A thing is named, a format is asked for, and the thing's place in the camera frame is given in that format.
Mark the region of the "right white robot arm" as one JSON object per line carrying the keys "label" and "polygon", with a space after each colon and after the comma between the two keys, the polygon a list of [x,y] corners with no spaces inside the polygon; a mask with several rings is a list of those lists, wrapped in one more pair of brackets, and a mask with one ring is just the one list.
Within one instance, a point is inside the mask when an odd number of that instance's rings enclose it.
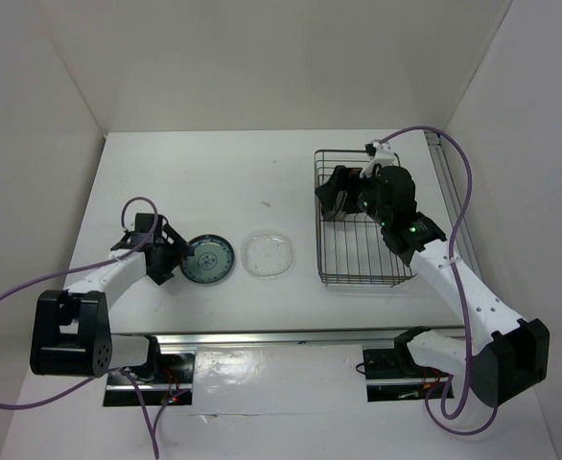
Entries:
{"label": "right white robot arm", "polygon": [[408,170],[377,167],[371,174],[337,166],[315,195],[327,220],[365,214],[387,249],[426,280],[463,321],[465,342],[419,327],[400,335],[392,363],[404,376],[423,367],[467,377],[475,396],[497,407],[545,379],[550,331],[507,306],[454,252],[443,230],[417,209]]}

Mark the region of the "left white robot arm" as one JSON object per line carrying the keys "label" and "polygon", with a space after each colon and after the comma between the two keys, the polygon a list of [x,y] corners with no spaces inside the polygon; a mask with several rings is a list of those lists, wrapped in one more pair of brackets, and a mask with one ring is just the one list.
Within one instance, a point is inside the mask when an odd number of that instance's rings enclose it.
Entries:
{"label": "left white robot arm", "polygon": [[161,286],[195,254],[163,216],[136,215],[101,266],[65,290],[46,290],[36,302],[30,368],[36,375],[99,378],[113,354],[109,310],[148,277]]}

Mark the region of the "blue patterned round plate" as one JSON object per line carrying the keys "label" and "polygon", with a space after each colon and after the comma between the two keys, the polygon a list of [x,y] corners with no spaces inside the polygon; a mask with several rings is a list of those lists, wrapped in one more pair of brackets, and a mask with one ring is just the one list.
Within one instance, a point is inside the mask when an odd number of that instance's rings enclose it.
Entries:
{"label": "blue patterned round plate", "polygon": [[199,285],[212,285],[225,278],[235,263],[232,245],[213,234],[197,236],[189,241],[193,254],[179,265],[182,274]]}

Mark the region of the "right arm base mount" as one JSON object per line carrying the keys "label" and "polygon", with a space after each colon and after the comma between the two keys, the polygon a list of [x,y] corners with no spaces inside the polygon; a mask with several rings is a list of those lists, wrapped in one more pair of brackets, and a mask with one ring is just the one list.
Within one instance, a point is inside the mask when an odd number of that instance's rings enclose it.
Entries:
{"label": "right arm base mount", "polygon": [[401,359],[401,349],[363,348],[363,358],[355,371],[365,378],[369,403],[411,402],[424,400],[430,391],[439,399],[448,374]]}

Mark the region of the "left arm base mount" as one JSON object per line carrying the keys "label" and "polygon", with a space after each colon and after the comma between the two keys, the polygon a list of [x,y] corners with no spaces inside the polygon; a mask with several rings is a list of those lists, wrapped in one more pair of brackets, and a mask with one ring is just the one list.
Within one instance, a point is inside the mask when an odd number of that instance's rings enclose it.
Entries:
{"label": "left arm base mount", "polygon": [[187,406],[193,403],[195,352],[156,353],[153,361],[127,367],[125,375],[109,373],[105,384],[104,407]]}

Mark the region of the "black round plate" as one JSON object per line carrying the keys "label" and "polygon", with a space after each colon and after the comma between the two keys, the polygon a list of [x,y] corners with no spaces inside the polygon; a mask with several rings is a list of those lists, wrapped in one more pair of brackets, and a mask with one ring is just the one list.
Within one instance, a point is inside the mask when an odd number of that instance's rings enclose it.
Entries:
{"label": "black round plate", "polygon": [[321,218],[323,221],[343,221],[346,216],[344,205],[347,192],[338,192],[330,205],[321,206]]}

